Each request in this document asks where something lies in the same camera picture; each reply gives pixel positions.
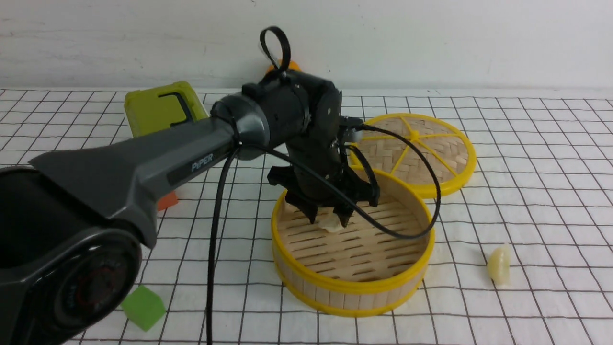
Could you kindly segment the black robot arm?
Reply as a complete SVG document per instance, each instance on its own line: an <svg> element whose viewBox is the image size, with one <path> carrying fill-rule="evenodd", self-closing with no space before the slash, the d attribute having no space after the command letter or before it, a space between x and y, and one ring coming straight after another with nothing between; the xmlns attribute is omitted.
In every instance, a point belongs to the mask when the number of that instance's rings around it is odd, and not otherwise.
<svg viewBox="0 0 613 345"><path fill-rule="evenodd" d="M218 100L208 118L110 146L49 151L1 170L1 343L59 345L105 318L131 290L141 246L156 245L157 203L222 160L285 144L269 183L311 221L332 207L346 224L380 190L341 145L361 120L340 115L329 80L268 72Z"/></svg>

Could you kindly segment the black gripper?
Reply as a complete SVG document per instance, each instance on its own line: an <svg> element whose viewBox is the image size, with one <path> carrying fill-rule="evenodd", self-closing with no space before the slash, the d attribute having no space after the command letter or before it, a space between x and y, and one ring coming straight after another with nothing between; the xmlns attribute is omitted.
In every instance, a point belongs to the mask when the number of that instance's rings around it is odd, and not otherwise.
<svg viewBox="0 0 613 345"><path fill-rule="evenodd" d="M333 214L338 216L340 225L345 229L355 204L341 204L341 200L324 183L295 163L310 168L352 202L367 201L371 206L377 206L380 188L376 177L370 175L365 182L357 176L350 168L344 147L362 124L363 120L352 116L314 116L307 131L286 144L293 163L271 168L267 176L269 183L284 187L287 190L285 201L298 208L311 224L316 221L319 207L334 206Z"/></svg>

